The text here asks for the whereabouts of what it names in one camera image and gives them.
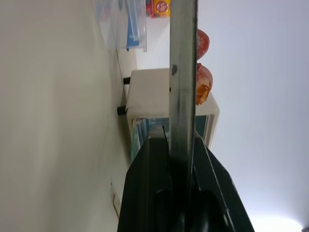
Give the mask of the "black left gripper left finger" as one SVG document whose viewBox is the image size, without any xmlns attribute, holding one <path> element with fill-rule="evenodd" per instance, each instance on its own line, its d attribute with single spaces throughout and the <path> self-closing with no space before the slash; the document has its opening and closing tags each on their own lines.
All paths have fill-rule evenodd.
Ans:
<svg viewBox="0 0 309 232">
<path fill-rule="evenodd" d="M 168 232 L 172 205 L 169 148 L 165 137 L 149 136 L 126 173 L 117 230 Z"/>
</svg>

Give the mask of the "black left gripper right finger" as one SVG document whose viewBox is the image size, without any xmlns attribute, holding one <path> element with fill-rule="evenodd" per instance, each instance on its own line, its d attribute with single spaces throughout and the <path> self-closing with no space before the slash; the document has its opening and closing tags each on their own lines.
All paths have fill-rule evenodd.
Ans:
<svg viewBox="0 0 309 232">
<path fill-rule="evenodd" d="M 252 232 L 254 228 L 226 168 L 195 134 L 192 232 Z"/>
</svg>

